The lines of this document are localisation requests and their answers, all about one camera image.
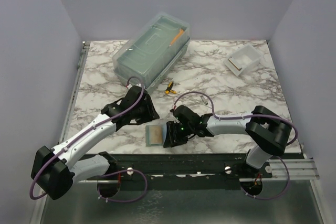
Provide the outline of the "green leather card holder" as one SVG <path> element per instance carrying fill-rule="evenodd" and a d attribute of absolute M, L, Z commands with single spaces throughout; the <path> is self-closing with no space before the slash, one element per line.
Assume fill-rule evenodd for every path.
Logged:
<path fill-rule="evenodd" d="M 147 147 L 163 146 L 167 134 L 166 124 L 147 125 L 145 127 L 145 142 Z"/>

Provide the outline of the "white card tray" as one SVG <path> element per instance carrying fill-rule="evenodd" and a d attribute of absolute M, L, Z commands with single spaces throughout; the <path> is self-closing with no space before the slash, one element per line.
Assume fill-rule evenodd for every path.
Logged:
<path fill-rule="evenodd" d="M 255 69 L 260 63 L 263 55 L 251 44 L 247 44 L 236 51 L 232 52 L 224 60 L 224 65 L 237 77 L 246 74 L 249 71 Z M 234 58 L 242 67 L 241 71 L 238 71 L 229 61 L 229 58 Z"/>

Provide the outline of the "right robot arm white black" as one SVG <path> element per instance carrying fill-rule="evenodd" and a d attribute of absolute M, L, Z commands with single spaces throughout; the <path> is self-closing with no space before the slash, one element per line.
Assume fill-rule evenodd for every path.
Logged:
<path fill-rule="evenodd" d="M 284 154 L 294 126 L 258 105 L 251 114 L 219 116 L 214 113 L 198 115 L 184 105 L 171 110 L 177 122 L 169 121 L 163 130 L 163 147 L 186 144 L 193 136 L 214 137 L 224 134 L 248 135 L 256 146 L 248 151 L 241 165 L 242 173 L 249 178 L 259 174 L 263 164 L 273 156 Z"/>

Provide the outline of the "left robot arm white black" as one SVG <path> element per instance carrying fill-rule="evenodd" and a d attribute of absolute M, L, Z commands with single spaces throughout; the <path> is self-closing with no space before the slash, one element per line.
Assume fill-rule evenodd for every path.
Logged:
<path fill-rule="evenodd" d="M 83 156 L 100 141 L 135 121 L 136 125 L 159 118 L 150 95 L 140 86 L 132 86 L 125 97 L 107 104 L 98 116 L 70 139 L 48 148 L 42 146 L 35 154 L 31 178 L 44 195 L 56 200 L 65 195 L 75 182 L 102 176 L 112 179 L 116 166 L 107 153 L 93 158 Z"/>

